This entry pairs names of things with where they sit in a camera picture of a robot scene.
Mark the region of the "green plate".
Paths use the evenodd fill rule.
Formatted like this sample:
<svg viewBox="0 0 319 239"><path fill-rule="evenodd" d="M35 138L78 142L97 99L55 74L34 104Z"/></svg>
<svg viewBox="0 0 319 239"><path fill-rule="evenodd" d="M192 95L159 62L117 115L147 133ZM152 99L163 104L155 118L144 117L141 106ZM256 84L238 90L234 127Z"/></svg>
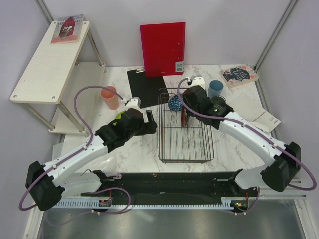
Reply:
<svg viewBox="0 0 319 239"><path fill-rule="evenodd" d="M123 123L121 121L121 118L122 118L122 115L125 113L126 111L121 111L119 112L116 116L115 116L115 119L111 122L111 125L112 126L122 126Z"/></svg>

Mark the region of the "pink plastic cup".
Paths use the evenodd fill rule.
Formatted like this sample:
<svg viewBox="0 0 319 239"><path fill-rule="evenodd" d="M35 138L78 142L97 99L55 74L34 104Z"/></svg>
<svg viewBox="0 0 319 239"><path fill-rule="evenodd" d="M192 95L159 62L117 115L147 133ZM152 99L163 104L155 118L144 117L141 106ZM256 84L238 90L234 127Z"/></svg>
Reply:
<svg viewBox="0 0 319 239"><path fill-rule="evenodd" d="M115 94L116 89L113 86L106 86L106 89L100 91L100 96L107 104L109 109L116 110L119 107L118 96Z"/></svg>

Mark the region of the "black wire dish rack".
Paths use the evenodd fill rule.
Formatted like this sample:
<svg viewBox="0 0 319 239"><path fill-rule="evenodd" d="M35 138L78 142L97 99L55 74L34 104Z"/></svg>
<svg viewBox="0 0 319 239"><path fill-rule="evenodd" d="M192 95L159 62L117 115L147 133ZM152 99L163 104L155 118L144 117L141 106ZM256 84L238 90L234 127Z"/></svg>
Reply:
<svg viewBox="0 0 319 239"><path fill-rule="evenodd" d="M214 159L213 128L191 116L192 126L181 127L181 111L169 109L169 98L177 88L159 94L157 105L158 157L164 163L204 163Z"/></svg>

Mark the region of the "dark grey ceramic mug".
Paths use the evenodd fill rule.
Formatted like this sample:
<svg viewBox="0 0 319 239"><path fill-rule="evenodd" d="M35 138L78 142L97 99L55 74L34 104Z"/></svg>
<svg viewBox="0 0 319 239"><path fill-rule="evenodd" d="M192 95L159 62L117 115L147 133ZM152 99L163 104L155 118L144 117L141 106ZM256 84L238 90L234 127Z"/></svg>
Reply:
<svg viewBox="0 0 319 239"><path fill-rule="evenodd" d="M211 98L211 100L215 103L215 104L225 104L226 103L226 99L223 96L213 96Z"/></svg>

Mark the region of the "light blue plastic cup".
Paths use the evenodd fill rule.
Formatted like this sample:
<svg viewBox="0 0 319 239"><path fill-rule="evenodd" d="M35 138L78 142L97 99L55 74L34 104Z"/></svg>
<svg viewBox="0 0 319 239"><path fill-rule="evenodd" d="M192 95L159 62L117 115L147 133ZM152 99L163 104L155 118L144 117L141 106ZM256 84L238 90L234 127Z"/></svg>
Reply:
<svg viewBox="0 0 319 239"><path fill-rule="evenodd" d="M221 81L212 80L208 86L208 92L207 92L208 96L210 98L214 97L214 96L219 96L221 94L223 88L224 88L224 85Z"/></svg>

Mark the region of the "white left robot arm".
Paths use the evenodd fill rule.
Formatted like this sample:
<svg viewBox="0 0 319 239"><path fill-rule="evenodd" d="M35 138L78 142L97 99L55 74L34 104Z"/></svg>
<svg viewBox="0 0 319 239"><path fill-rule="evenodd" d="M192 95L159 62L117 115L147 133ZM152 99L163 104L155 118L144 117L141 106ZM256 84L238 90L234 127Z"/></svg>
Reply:
<svg viewBox="0 0 319 239"><path fill-rule="evenodd" d="M35 206L40 211L51 209L71 189L64 181L78 169L123 146L134 136L155 134L157 124L153 113L146 110L145 114L147 122L142 112L129 108L119 119L100 127L85 145L46 164L38 161L30 164L25 187Z"/></svg>

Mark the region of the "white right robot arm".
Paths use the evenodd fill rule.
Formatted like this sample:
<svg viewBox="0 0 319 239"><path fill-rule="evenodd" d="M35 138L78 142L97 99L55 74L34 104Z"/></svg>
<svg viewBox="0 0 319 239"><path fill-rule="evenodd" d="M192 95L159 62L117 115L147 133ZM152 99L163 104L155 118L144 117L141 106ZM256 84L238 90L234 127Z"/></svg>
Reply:
<svg viewBox="0 0 319 239"><path fill-rule="evenodd" d="M287 156L290 153L301 159L298 144L285 144L271 138L242 119L223 99L213 101L199 85L188 88L182 97L188 114L193 116L197 112L195 117L199 121L237 139L263 160L262 166L235 172L228 183L232 195L240 196L246 189L258 186L283 192L299 172L301 167Z"/></svg>

